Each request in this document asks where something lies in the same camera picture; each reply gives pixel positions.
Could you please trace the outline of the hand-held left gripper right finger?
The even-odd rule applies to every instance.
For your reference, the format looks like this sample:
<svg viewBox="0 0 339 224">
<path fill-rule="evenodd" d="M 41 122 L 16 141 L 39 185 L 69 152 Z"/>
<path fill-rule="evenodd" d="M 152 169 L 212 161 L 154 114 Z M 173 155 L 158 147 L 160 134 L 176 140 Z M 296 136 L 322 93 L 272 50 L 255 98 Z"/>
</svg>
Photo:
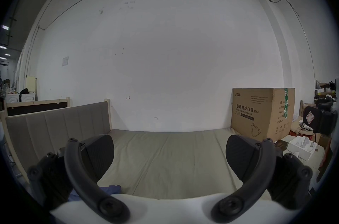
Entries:
<svg viewBox="0 0 339 224">
<path fill-rule="evenodd" d="M 306 203 L 313 172 L 292 153 L 283 154 L 270 138 L 259 142 L 231 135 L 226 160 L 243 185 L 218 201 L 211 209 L 217 223 L 230 223 L 248 211 L 267 190 L 271 199 L 286 209 L 300 209 Z"/>
</svg>

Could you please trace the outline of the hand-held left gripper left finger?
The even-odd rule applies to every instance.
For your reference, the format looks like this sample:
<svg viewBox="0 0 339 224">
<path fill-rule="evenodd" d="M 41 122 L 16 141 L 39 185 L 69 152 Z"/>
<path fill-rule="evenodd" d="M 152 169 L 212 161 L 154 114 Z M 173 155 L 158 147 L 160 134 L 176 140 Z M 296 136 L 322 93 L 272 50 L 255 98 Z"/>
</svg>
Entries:
<svg viewBox="0 0 339 224">
<path fill-rule="evenodd" d="M 97 185 L 114 154 L 114 143 L 108 134 L 80 142 L 70 138 L 57 154 L 49 152 L 28 168 L 33 197 L 44 209 L 53 210 L 68 202 L 74 190 L 100 217 L 110 223 L 126 223 L 129 208 Z"/>
</svg>

